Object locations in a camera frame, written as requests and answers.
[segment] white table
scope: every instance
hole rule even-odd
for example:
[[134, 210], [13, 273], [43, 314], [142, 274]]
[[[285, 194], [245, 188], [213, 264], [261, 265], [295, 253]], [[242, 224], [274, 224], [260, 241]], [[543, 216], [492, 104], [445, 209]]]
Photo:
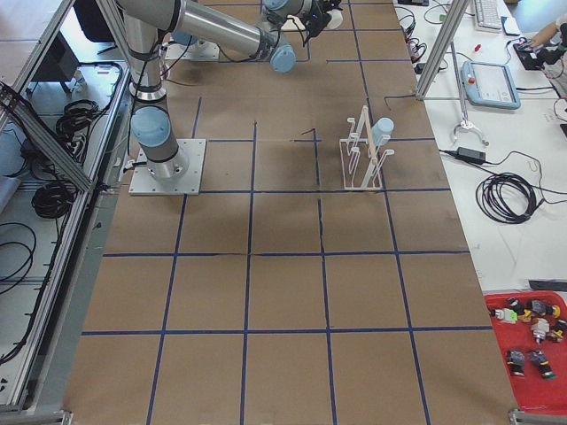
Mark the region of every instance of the white table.
[[[426, 42], [431, 49], [441, 25], [435, 26], [423, 19], [427, 8], [408, 8], [416, 16], [414, 36]], [[397, 12], [399, 17], [407, 14], [401, 9]], [[435, 20], [440, 13], [443, 11], [439, 7], [427, 17]], [[501, 3], [501, 14], [509, 16], [504, 3]], [[456, 50], [475, 61], [506, 62], [506, 42], [516, 37], [479, 32], [474, 28], [473, 20], [467, 15], [463, 17], [454, 37]], [[475, 52], [478, 44], [481, 48]], [[511, 60], [508, 65], [517, 87], [550, 85], [543, 73], [525, 71], [511, 45], [509, 50]], [[553, 112], [557, 94], [553, 90], [521, 93], [522, 106], [516, 111], [475, 107], [467, 102], [470, 120], [485, 133], [490, 144], [485, 147], [474, 133], [459, 133], [458, 141], [454, 143], [451, 137], [453, 128], [462, 118], [451, 56], [446, 55], [446, 60], [448, 69], [438, 73], [425, 101], [439, 148], [455, 150], [463, 146], [484, 151], [491, 162], [499, 162], [513, 150], [530, 154], [542, 164], [542, 186], [567, 191], [567, 137], [559, 128], [561, 121]], [[459, 64], [464, 60], [459, 57]], [[565, 107], [567, 104], [558, 110], [563, 111]], [[476, 202], [476, 188], [488, 174], [450, 157], [443, 158], [443, 164], [483, 291], [527, 290], [528, 279], [567, 279], [567, 204], [544, 204], [522, 225], [500, 224], [488, 219]], [[492, 169], [520, 174], [528, 182], [538, 183], [537, 167], [525, 157], [513, 155], [504, 164]], [[553, 195], [546, 197], [549, 200], [561, 199]]]

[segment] keyboard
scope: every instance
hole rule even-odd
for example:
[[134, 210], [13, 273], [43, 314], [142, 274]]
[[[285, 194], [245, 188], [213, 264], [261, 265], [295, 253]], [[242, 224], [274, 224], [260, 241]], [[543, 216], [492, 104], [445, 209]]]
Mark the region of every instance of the keyboard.
[[498, 0], [473, 0], [473, 3], [477, 30], [499, 33], [502, 30], [502, 21], [498, 13]]

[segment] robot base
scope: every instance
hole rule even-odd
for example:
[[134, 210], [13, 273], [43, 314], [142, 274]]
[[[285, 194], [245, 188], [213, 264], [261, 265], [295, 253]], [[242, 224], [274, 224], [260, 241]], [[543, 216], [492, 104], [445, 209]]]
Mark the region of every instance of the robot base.
[[[205, 162], [205, 139], [177, 139], [179, 148], [185, 151], [189, 158], [189, 168], [178, 178], [160, 181], [155, 179], [145, 166], [134, 170], [130, 183], [130, 195], [198, 195]], [[140, 151], [138, 162], [146, 160]]]
[[166, 59], [176, 60], [181, 58], [181, 60], [191, 60], [193, 62], [218, 62], [219, 60], [219, 46], [213, 42], [205, 42], [195, 50], [189, 48], [189, 50], [183, 54], [184, 51], [185, 46], [172, 44], [167, 48]]

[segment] blue joint cap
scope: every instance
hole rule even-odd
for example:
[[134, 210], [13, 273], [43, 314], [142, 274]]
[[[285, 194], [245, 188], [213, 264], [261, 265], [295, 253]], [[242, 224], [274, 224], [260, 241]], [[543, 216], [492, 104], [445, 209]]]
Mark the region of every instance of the blue joint cap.
[[296, 61], [295, 51], [290, 44], [285, 44], [276, 49], [269, 63], [277, 73], [288, 73], [295, 66]]
[[264, 0], [264, 5], [271, 11], [279, 11], [285, 5], [287, 5], [288, 0]]
[[132, 117], [131, 126], [140, 144], [148, 148], [161, 146], [171, 134], [169, 117], [155, 106], [139, 109]]
[[189, 33], [184, 33], [183, 31], [174, 31], [171, 36], [176, 43], [182, 44], [183, 46], [192, 46], [198, 41], [195, 35]]

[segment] small parts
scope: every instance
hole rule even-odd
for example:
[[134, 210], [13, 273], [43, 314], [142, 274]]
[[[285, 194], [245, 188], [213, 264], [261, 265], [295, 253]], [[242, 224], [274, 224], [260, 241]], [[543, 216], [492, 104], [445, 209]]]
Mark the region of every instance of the small parts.
[[557, 323], [551, 327], [548, 332], [548, 340], [554, 343], [561, 343], [565, 338], [565, 333], [567, 332], [567, 321], [563, 319], [558, 319]]
[[541, 344], [545, 341], [549, 332], [549, 322], [541, 317], [535, 319], [532, 324], [532, 333], [535, 342]]
[[553, 370], [551, 370], [549, 361], [543, 354], [543, 351], [535, 350], [533, 352], [529, 352], [528, 358], [533, 363], [533, 365], [535, 365], [539, 369], [540, 375], [543, 379], [549, 380], [555, 379], [557, 377], [557, 375], [553, 373]]
[[525, 308], [516, 298], [508, 298], [508, 304], [510, 308], [516, 312], [519, 320], [527, 323], [532, 319], [532, 312]]
[[515, 324], [517, 322], [517, 313], [509, 308], [496, 308], [490, 311], [490, 315], [501, 321], [502, 323]]
[[561, 314], [559, 305], [549, 305], [543, 301], [539, 301], [538, 299], [528, 302], [528, 308], [532, 310], [534, 314], [538, 314], [541, 317], [553, 316], [557, 319]]
[[525, 357], [518, 350], [511, 350], [506, 354], [506, 363], [510, 368], [512, 376], [524, 376]]

